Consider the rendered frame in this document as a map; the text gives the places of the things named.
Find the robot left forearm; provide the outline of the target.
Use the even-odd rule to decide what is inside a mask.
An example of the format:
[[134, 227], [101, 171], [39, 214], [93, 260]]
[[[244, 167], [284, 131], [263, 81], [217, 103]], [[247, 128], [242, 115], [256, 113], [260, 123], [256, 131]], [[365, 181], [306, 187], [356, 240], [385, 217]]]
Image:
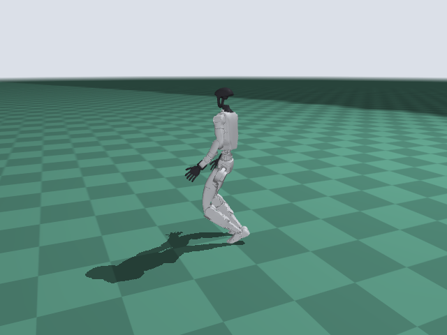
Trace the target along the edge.
[[212, 159], [218, 154], [217, 149], [219, 148], [219, 141], [215, 140], [212, 143], [212, 146], [209, 152], [206, 154], [207, 156], [203, 158], [203, 160], [199, 163], [201, 168], [204, 168], [208, 163], [211, 163]]

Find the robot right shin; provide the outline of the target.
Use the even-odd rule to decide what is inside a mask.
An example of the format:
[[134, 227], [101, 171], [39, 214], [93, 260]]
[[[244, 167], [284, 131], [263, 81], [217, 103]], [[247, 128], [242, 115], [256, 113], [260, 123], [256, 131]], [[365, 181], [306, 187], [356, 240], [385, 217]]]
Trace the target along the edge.
[[227, 216], [230, 219], [230, 222], [233, 223], [234, 225], [236, 225], [237, 227], [242, 226], [240, 224], [240, 222], [234, 216], [233, 210], [228, 206], [228, 203], [225, 200], [223, 200], [223, 203], [220, 206], [216, 207], [216, 210], [219, 210], [222, 214]]

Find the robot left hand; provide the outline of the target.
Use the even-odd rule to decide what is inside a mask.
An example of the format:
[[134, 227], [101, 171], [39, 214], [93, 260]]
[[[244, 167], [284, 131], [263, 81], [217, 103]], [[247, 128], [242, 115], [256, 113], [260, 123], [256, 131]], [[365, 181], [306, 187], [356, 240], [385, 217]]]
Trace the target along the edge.
[[[201, 162], [201, 161], [200, 161]], [[199, 163], [200, 163], [199, 162]], [[193, 182], [194, 181], [194, 179], [200, 174], [200, 170], [203, 170], [204, 168], [206, 168], [206, 166], [204, 167], [204, 168], [201, 168], [201, 166], [199, 166], [199, 163], [197, 164], [197, 166], [193, 166], [193, 167], [188, 167], [186, 170], [190, 170], [189, 172], [187, 172], [186, 174], [185, 174], [185, 176], [187, 176], [189, 173], [191, 173], [188, 177], [187, 177], [187, 179], [189, 178], [189, 181], [192, 179], [192, 181], [191, 182]], [[195, 177], [193, 177], [193, 176], [195, 176]]]

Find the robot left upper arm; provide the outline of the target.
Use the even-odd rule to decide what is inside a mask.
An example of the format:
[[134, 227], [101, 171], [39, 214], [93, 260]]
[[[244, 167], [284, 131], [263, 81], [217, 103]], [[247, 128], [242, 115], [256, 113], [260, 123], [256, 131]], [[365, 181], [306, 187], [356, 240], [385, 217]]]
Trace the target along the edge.
[[216, 135], [219, 141], [219, 148], [222, 149], [224, 147], [224, 124], [225, 124], [224, 114], [219, 114], [213, 117], [214, 123], [214, 134]]

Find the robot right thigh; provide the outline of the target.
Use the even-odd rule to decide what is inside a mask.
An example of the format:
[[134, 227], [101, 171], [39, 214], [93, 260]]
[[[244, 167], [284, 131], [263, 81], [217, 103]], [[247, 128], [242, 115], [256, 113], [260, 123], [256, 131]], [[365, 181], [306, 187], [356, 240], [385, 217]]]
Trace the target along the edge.
[[218, 185], [218, 189], [217, 189], [217, 192], [216, 192], [216, 194], [215, 194], [215, 196], [214, 196], [214, 198], [213, 198], [213, 200], [212, 200], [212, 204], [213, 204], [215, 207], [220, 206], [220, 205], [223, 203], [223, 201], [224, 201], [224, 199], [222, 198], [222, 196], [218, 194], [218, 191], [219, 191], [219, 189], [222, 187], [224, 181], [223, 181], [223, 182], [218, 181], [217, 183], [219, 184], [219, 185]]

